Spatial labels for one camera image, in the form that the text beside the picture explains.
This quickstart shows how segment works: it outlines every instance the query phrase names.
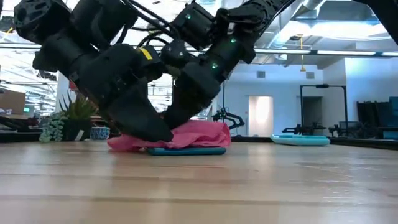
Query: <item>vent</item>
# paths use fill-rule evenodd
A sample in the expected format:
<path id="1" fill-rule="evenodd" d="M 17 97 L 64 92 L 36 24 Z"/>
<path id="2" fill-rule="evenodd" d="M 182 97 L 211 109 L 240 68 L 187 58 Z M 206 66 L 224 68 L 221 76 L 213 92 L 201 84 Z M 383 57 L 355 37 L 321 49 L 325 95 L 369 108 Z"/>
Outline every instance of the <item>vent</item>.
<path id="1" fill-rule="evenodd" d="M 305 76 L 307 79 L 314 79 L 315 78 L 315 72 L 306 72 Z"/>
<path id="2" fill-rule="evenodd" d="M 265 78 L 266 71 L 257 71 L 257 78 Z"/>

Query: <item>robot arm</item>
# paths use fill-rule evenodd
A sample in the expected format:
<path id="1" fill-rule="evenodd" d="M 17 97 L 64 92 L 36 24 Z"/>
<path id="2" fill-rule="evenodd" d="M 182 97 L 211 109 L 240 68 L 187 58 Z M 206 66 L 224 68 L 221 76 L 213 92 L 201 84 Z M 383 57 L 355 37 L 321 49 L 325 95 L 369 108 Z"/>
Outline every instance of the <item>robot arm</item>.
<path id="1" fill-rule="evenodd" d="M 214 17 L 193 2 L 167 23 L 133 0 L 80 0 L 72 11 L 62 0 L 22 0 L 14 8 L 14 23 L 21 37 L 41 45 L 34 68 L 62 72 L 122 133 L 147 141 L 171 141 L 170 130 L 206 108 L 240 60 L 252 62 L 254 43 L 293 2 L 249 0 L 234 9 L 219 9 Z M 394 0 L 382 2 L 390 5 L 388 16 L 397 17 Z M 136 7 L 165 25 L 149 19 Z M 375 13 L 384 18 L 381 10 Z M 138 17 L 158 31 L 136 49 L 120 44 Z M 385 18 L 381 21 L 390 24 L 386 29 L 397 41 L 396 19 Z M 120 30 L 121 38 L 111 45 Z M 174 41 L 159 55 L 144 43 L 160 33 Z M 185 42 L 198 50 L 210 48 L 195 57 L 186 51 Z M 161 118 L 146 92 L 147 83 L 163 73 L 174 73 L 177 79 L 173 102 Z"/>

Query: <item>ceiling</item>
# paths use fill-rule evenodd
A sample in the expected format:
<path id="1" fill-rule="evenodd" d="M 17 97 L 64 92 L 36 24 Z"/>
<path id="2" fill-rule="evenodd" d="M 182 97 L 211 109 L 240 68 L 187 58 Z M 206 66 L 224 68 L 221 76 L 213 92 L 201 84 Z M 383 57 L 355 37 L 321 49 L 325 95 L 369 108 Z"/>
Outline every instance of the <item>ceiling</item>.
<path id="1" fill-rule="evenodd" d="M 73 8 L 78 0 L 64 0 Z M 197 0 L 212 14 L 219 7 L 232 8 L 239 6 L 243 0 Z M 3 16 L 13 16 L 13 7 L 19 1 L 4 0 Z M 139 0 L 168 21 L 172 20 L 184 7 L 188 0 Z M 262 35 L 256 44 L 257 48 L 282 48 L 282 49 L 333 49 L 333 50 L 398 50 L 397 45 L 391 40 L 371 10 L 360 3 L 353 1 L 317 1 L 323 4 L 315 10 L 302 11 L 301 0 L 296 0 L 286 9 Z M 147 22 L 139 19 L 136 27 L 146 27 Z M 138 44 L 146 32 L 130 30 L 125 43 Z M 292 40 L 291 37 L 302 35 L 301 39 Z M 0 32 L 0 43 L 28 43 L 17 36 L 16 33 Z M 32 69 L 31 62 L 35 50 L 0 49 L 1 73 L 0 79 L 10 82 L 34 82 L 35 84 L 6 85 L 15 90 L 27 91 L 29 95 L 42 98 L 43 103 L 55 103 L 57 86 L 54 82 L 38 77 L 38 71 Z M 323 68 L 338 60 L 339 56 L 308 55 L 304 59 L 300 55 L 265 55 L 258 54 L 256 64 L 278 64 L 288 67 L 304 63 L 317 65 Z"/>

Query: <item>wooden table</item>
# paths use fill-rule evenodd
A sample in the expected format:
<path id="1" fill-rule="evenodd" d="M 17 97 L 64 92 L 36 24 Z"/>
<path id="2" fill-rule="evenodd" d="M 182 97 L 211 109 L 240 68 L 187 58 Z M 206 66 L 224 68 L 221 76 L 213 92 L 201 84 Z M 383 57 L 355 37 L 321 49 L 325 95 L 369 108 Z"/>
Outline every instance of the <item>wooden table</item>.
<path id="1" fill-rule="evenodd" d="M 0 145 L 0 223 L 397 223 L 398 152 L 233 144 L 224 156 Z"/>

